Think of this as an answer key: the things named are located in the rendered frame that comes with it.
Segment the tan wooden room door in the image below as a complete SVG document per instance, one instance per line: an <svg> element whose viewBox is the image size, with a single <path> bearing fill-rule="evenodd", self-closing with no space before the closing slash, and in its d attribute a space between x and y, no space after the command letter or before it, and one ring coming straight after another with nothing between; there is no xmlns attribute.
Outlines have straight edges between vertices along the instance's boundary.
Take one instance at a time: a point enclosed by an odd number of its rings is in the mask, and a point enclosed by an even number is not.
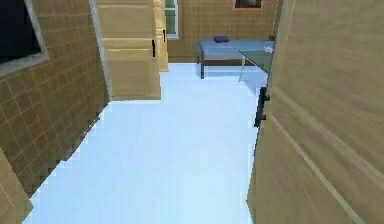
<svg viewBox="0 0 384 224"><path fill-rule="evenodd" d="M161 86L153 0L95 0L113 101L159 100Z"/></svg>
<svg viewBox="0 0 384 224"><path fill-rule="evenodd" d="M254 224L384 224L384 0L280 0Z"/></svg>
<svg viewBox="0 0 384 224"><path fill-rule="evenodd" d="M162 33L163 29L166 30L165 0L153 0L153 3L159 70L166 72L168 70L167 37L166 42L163 42Z"/></svg>

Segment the green glass table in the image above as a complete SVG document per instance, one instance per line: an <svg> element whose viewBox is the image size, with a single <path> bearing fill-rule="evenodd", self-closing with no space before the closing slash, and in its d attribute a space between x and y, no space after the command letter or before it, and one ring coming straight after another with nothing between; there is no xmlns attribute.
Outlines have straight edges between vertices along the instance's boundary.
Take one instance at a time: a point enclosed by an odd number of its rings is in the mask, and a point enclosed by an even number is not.
<svg viewBox="0 0 384 224"><path fill-rule="evenodd" d="M272 53L265 51L240 51L241 58L241 70L238 81L241 81L243 76L243 70L246 64L252 64L259 67L263 72L269 74L272 65Z"/></svg>

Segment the white framed window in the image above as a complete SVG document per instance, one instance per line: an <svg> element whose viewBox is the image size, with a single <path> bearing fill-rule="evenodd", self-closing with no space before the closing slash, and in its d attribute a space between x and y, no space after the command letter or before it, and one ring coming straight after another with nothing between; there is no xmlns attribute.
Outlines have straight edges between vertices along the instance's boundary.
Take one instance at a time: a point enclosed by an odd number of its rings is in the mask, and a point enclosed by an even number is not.
<svg viewBox="0 0 384 224"><path fill-rule="evenodd" d="M166 34L169 39L178 39L178 0L165 0Z"/></svg>

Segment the blue bed with dark frame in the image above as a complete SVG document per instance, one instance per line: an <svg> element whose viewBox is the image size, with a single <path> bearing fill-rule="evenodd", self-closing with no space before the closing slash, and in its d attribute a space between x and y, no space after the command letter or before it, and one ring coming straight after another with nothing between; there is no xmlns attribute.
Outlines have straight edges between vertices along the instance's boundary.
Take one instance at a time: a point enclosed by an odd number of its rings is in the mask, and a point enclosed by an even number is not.
<svg viewBox="0 0 384 224"><path fill-rule="evenodd" d="M270 40L241 39L217 43L214 40L201 40L196 43L197 63L200 65L200 77L205 78L206 66L240 66L241 51L263 51L274 47Z"/></svg>

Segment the orange framed wall picture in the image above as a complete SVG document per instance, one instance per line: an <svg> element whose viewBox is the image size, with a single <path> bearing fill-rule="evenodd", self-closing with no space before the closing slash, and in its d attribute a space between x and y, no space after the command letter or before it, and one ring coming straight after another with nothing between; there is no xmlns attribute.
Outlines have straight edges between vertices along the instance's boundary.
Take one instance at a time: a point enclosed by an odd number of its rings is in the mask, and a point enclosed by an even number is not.
<svg viewBox="0 0 384 224"><path fill-rule="evenodd" d="M235 12L259 12L263 7L263 0L232 0L232 10Z"/></svg>

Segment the dark window with grey frame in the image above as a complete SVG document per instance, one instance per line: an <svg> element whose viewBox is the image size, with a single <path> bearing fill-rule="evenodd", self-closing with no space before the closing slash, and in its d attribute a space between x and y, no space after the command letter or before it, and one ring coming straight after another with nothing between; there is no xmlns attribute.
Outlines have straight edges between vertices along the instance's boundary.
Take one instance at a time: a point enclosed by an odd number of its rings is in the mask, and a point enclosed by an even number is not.
<svg viewBox="0 0 384 224"><path fill-rule="evenodd" d="M48 59L33 0L0 0L0 78Z"/></svg>

